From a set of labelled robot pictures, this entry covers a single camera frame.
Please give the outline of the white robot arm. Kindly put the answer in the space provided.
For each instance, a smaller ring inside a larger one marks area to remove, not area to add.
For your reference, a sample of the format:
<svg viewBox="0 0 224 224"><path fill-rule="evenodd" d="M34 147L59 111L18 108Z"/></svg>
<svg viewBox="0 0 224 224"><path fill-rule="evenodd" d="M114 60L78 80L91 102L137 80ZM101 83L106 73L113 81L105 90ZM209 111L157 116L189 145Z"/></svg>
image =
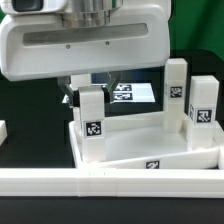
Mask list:
<svg viewBox="0 0 224 224"><path fill-rule="evenodd" d="M68 78L163 66L172 0L0 0L0 72L10 81Z"/></svg>

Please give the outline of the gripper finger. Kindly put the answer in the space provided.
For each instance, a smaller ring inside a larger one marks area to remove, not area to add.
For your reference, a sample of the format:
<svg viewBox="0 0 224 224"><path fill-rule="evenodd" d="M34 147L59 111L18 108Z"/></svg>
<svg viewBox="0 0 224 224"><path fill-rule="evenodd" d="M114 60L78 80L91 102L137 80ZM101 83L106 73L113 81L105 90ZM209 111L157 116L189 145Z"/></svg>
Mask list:
<svg viewBox="0 0 224 224"><path fill-rule="evenodd" d="M114 71L109 72L109 81L107 82L106 86L102 88L104 93L104 103L112 103L113 102L113 91L116 89L118 83L121 80L121 72Z"/></svg>
<svg viewBox="0 0 224 224"><path fill-rule="evenodd" d="M67 96L66 102L70 107L79 107L80 99L79 99L79 91L73 90L70 86L71 78L69 76L59 77L57 79L58 86L63 91L63 93Z"/></svg>

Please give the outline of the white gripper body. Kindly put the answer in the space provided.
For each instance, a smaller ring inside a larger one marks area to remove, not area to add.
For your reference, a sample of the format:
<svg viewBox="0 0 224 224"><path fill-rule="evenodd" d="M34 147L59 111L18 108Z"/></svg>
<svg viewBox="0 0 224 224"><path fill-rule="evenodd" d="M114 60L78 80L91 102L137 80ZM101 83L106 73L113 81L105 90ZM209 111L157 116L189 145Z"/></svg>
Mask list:
<svg viewBox="0 0 224 224"><path fill-rule="evenodd" d="M172 0L0 0L0 72L10 81L159 67Z"/></svg>

